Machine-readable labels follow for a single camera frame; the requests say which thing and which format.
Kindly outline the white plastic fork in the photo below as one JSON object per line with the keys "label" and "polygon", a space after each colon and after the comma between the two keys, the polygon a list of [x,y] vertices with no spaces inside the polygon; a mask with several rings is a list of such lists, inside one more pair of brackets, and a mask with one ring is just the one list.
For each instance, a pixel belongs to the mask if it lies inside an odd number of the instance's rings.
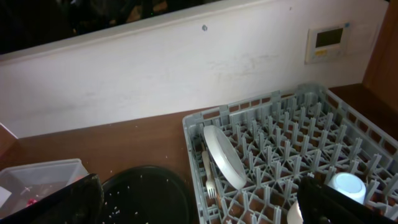
{"label": "white plastic fork", "polygon": [[206,151],[203,151],[201,153],[203,164],[205,167],[205,172],[206,172],[206,190],[208,192],[208,196],[210,199],[215,199],[217,196],[216,193],[216,184],[215,180],[211,174],[211,166],[210,166],[210,158],[209,155]]}

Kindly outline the white cup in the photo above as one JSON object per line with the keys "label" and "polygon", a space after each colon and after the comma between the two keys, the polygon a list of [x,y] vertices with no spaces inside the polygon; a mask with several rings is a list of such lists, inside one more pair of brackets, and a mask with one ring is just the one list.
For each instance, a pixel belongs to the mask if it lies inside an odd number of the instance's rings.
{"label": "white cup", "polygon": [[290,207],[287,214],[287,223],[288,224],[303,224],[303,217],[299,207],[299,203],[296,200],[293,205]]}

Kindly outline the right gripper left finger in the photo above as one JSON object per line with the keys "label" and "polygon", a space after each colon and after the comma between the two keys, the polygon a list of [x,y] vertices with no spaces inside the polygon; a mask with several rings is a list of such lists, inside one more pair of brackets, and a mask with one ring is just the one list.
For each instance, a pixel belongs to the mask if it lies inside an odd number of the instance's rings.
{"label": "right gripper left finger", "polygon": [[104,203],[97,174],[62,188],[42,200],[1,219],[2,224],[96,223]]}

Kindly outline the red snack wrapper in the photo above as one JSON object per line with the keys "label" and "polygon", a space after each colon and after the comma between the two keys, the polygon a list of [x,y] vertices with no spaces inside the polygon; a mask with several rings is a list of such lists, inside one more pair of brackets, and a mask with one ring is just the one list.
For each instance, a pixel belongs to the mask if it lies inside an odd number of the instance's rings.
{"label": "red snack wrapper", "polygon": [[33,205],[35,203],[37,203],[37,200],[34,199],[34,198],[31,198],[31,199],[28,200],[26,207],[29,207],[29,206],[31,206],[31,205]]}

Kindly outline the white round plate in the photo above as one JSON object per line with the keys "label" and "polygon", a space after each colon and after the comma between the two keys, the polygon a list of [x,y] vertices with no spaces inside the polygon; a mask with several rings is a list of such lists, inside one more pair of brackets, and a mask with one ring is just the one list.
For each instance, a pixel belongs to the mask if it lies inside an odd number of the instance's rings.
{"label": "white round plate", "polygon": [[243,163],[231,141],[217,126],[205,126],[203,134],[213,160],[229,184],[237,190],[247,182]]}

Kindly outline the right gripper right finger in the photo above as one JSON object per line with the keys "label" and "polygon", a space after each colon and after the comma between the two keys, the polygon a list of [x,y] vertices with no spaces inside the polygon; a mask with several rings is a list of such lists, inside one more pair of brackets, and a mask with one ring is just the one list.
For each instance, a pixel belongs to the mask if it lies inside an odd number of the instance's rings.
{"label": "right gripper right finger", "polygon": [[304,224],[395,223],[312,177],[302,178],[297,199]]}

